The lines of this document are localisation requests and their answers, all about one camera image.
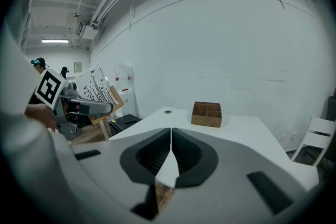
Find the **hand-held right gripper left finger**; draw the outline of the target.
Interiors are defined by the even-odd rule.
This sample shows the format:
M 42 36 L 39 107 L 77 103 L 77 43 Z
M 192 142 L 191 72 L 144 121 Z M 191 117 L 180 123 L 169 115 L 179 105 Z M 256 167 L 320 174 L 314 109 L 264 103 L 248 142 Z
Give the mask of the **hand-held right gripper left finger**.
M 72 148 L 89 224 L 172 224 L 159 212 L 155 179 L 171 150 L 171 129 L 154 129 Z

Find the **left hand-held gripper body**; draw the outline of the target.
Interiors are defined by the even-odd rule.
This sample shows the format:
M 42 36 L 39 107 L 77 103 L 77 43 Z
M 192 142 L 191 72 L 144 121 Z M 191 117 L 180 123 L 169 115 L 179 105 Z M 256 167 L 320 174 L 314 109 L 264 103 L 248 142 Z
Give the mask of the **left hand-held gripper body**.
M 70 114 L 78 112 L 77 105 L 73 101 L 78 96 L 77 85 L 47 67 L 41 74 L 35 95 L 53 111 L 58 132 L 67 140 L 73 140 L 77 124 L 70 122 L 69 117 Z

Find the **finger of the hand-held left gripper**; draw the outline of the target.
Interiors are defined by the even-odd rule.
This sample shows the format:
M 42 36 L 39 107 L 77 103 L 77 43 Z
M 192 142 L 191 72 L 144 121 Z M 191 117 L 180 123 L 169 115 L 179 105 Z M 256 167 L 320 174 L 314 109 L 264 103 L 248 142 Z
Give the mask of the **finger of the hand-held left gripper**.
M 98 115 L 112 112 L 113 105 L 108 102 L 72 98 L 69 100 L 69 113 Z

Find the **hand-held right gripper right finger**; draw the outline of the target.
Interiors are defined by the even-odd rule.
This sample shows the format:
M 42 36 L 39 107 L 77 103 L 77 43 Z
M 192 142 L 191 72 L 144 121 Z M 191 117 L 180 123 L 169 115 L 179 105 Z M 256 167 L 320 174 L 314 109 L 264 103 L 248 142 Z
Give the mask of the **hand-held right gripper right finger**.
M 305 194 L 287 171 L 250 147 L 174 128 L 180 169 L 172 224 L 266 224 Z

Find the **person's left forearm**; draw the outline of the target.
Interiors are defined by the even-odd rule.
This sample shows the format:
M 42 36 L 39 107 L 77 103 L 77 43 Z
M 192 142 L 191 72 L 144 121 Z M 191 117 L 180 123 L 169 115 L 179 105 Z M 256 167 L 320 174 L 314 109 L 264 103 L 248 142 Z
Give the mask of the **person's left forearm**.
M 51 108 L 45 104 L 29 104 L 25 110 L 25 115 L 30 119 L 39 121 L 46 128 L 57 128 L 55 116 Z

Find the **person's grey hoodie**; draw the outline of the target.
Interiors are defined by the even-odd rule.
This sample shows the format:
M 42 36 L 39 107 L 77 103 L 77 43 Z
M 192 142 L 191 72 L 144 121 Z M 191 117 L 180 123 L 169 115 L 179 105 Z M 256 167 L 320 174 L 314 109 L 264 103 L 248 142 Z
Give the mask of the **person's grey hoodie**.
M 32 0 L 14 0 L 0 28 L 0 113 L 23 114 L 40 75 L 25 56 Z

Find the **black case yellow sticker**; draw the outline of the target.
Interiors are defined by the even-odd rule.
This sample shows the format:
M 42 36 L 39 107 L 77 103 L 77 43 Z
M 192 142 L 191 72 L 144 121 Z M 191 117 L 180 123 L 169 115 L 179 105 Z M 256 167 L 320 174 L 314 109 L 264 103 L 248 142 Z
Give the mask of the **black case yellow sticker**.
M 141 118 L 138 118 L 132 114 L 127 114 L 125 116 L 109 121 L 109 128 L 112 136 L 115 136 L 118 133 L 128 129 L 129 127 L 135 125 L 141 120 Z

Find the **white water dispenser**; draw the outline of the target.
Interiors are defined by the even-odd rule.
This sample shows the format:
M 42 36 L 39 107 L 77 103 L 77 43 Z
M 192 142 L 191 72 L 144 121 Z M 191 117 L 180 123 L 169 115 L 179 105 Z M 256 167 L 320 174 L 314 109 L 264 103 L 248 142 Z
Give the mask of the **white water dispenser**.
M 124 103 L 124 105 L 116 111 L 116 117 L 122 117 L 128 114 L 138 116 L 132 67 L 129 65 L 117 65 L 114 67 L 114 73 L 114 87 Z

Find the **wooden organizer box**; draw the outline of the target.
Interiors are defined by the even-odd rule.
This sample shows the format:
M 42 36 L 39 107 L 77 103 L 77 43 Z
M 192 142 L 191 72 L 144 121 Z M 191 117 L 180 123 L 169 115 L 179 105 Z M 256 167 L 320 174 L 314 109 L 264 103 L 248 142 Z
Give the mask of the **wooden organizer box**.
M 220 128 L 222 111 L 219 103 L 195 102 L 193 106 L 191 124 Z

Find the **white ceiling air unit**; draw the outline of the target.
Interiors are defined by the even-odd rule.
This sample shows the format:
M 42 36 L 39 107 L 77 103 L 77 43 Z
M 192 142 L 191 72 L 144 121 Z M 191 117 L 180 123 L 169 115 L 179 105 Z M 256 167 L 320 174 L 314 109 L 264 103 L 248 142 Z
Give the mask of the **white ceiling air unit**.
M 94 40 L 99 31 L 92 26 L 85 24 L 84 22 L 79 23 L 77 35 L 82 39 Z

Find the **white chair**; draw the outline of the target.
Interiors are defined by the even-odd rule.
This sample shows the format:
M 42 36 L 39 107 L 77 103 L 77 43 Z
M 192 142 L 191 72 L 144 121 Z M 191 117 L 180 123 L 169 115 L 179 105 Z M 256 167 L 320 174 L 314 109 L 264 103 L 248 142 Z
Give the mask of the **white chair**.
M 312 166 L 317 167 L 324 157 L 336 131 L 336 121 L 329 121 L 321 118 L 317 118 L 314 115 L 311 116 L 309 126 L 305 135 L 303 136 L 301 143 L 295 150 L 294 154 L 290 158 L 293 162 L 298 156 L 299 152 L 304 146 L 312 146 L 322 149 L 320 155 Z

